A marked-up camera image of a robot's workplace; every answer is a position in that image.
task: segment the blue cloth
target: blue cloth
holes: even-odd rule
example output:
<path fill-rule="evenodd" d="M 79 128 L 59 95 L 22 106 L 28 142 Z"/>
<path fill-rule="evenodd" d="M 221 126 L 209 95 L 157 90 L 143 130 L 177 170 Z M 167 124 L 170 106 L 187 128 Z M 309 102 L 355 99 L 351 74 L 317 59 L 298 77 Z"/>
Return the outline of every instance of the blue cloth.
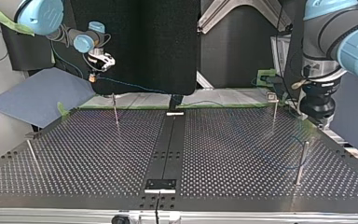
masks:
<path fill-rule="evenodd" d="M 88 81 L 50 68 L 0 94 L 0 112 L 45 128 L 61 116 L 58 103 L 62 103 L 66 110 L 71 110 L 83 105 L 94 95 Z"/>

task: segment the optical breadboard table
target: optical breadboard table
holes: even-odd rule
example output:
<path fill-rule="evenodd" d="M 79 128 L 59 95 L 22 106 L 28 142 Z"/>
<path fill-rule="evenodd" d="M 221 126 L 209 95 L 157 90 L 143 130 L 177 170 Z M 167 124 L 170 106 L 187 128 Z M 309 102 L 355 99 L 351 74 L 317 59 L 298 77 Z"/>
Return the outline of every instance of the optical breadboard table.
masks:
<path fill-rule="evenodd" d="M 0 158 L 0 209 L 358 214 L 358 160 L 273 107 L 77 110 Z M 295 184 L 303 143 L 310 147 Z M 174 192 L 145 193 L 150 180 Z"/>

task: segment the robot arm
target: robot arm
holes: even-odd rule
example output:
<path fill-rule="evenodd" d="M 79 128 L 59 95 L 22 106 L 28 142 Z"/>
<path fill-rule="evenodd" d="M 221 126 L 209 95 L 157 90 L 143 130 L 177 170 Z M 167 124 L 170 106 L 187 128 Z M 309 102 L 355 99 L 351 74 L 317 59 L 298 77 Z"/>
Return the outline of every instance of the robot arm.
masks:
<path fill-rule="evenodd" d="M 309 0 L 304 18 L 301 112 L 328 126 L 341 77 L 358 76 L 357 0 Z"/>
<path fill-rule="evenodd" d="M 0 0 L 0 11 L 14 22 L 30 27 L 36 35 L 44 35 L 68 48 L 74 46 L 80 53 L 88 53 L 84 59 L 91 68 L 91 82 L 99 73 L 115 65 L 115 59 L 103 52 L 103 46 L 111 38 L 105 33 L 104 25 L 92 21 L 86 32 L 66 27 L 62 24 L 62 0 Z"/>

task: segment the black metal plate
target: black metal plate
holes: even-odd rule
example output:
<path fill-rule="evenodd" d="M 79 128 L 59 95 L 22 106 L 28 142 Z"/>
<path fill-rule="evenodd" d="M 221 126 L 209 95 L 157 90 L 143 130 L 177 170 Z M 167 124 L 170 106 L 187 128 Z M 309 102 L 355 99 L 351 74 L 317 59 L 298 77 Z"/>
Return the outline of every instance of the black metal plate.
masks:
<path fill-rule="evenodd" d="M 193 109 L 176 120 L 164 178 L 178 179 L 174 209 L 358 213 L 358 160 L 307 121 L 273 108 Z M 301 143 L 310 153 L 301 185 Z"/>

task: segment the black backdrop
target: black backdrop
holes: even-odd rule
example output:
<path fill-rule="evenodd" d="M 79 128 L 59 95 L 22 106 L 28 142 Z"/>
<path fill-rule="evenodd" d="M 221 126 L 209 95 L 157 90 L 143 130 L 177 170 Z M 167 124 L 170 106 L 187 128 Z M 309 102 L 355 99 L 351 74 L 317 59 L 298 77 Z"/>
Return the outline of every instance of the black backdrop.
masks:
<path fill-rule="evenodd" d="M 193 93 L 200 1 L 99 0 L 97 4 L 94 0 L 72 0 L 70 3 L 77 29 L 87 30 L 90 21 L 100 21 L 112 35 L 105 51 L 114 56 L 117 65 L 102 77 L 167 93 Z M 143 91 L 107 80 L 98 80 L 93 88 L 100 94 Z"/>

